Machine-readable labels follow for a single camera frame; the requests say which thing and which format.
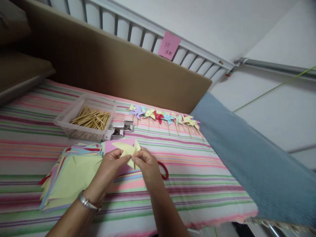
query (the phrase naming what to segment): silver bracelet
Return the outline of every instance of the silver bracelet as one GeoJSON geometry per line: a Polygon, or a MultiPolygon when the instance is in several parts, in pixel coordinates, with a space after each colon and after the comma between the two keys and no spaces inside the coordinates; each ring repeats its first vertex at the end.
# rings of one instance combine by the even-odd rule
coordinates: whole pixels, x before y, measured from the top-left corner
{"type": "Polygon", "coordinates": [[[89,202],[89,199],[86,199],[86,198],[83,196],[83,191],[84,191],[84,190],[82,190],[82,191],[79,193],[79,195],[78,195],[79,201],[80,201],[85,207],[87,207],[87,208],[89,208],[89,209],[97,210],[97,212],[99,212],[99,211],[101,210],[102,205],[100,205],[99,208],[96,207],[96,206],[94,206],[91,202],[89,202]]]}

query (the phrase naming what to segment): plastic container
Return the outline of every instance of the plastic container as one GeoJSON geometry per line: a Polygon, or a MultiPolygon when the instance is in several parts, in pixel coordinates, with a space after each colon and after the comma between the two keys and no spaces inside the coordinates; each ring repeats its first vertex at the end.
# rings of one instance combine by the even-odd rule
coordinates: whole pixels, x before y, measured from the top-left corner
{"type": "Polygon", "coordinates": [[[67,134],[69,138],[76,138],[100,143],[103,135],[110,126],[115,108],[116,105],[114,102],[110,102],[108,100],[101,99],[90,94],[84,94],[74,103],[72,103],[67,109],[65,109],[59,116],[57,116],[54,119],[54,124],[62,127],[63,131],[67,134]],[[86,128],[70,123],[72,119],[76,118],[79,115],[83,105],[88,106],[90,109],[103,110],[106,113],[111,112],[110,120],[104,130],[86,128]]]}

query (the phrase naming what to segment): blue pinwheel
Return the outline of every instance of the blue pinwheel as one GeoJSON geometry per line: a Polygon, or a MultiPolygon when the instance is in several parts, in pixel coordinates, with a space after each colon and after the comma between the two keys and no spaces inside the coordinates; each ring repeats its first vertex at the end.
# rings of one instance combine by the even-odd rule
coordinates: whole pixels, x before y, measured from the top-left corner
{"type": "Polygon", "coordinates": [[[168,121],[168,125],[170,125],[171,120],[174,119],[174,117],[172,117],[171,115],[167,115],[166,112],[164,112],[164,118],[162,119],[168,121]]]}

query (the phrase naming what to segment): blue blanket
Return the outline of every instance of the blue blanket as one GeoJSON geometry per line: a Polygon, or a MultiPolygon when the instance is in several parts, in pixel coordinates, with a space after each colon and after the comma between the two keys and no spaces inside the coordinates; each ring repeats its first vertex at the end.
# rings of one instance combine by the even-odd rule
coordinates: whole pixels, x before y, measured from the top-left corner
{"type": "Polygon", "coordinates": [[[207,92],[192,116],[258,206],[257,218],[316,227],[316,173],[207,92]]]}

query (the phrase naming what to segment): small box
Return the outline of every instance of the small box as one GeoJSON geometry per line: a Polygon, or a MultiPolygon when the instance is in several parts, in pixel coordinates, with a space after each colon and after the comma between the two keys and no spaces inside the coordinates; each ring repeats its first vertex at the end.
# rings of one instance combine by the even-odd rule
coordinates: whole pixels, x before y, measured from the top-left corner
{"type": "Polygon", "coordinates": [[[133,124],[134,121],[133,120],[124,120],[124,132],[130,133],[133,132],[133,124]]]}
{"type": "Polygon", "coordinates": [[[113,132],[114,130],[107,130],[106,133],[103,135],[102,141],[105,142],[111,140],[113,132]]]}
{"type": "Polygon", "coordinates": [[[124,136],[124,124],[114,124],[112,138],[120,139],[124,136]]]}

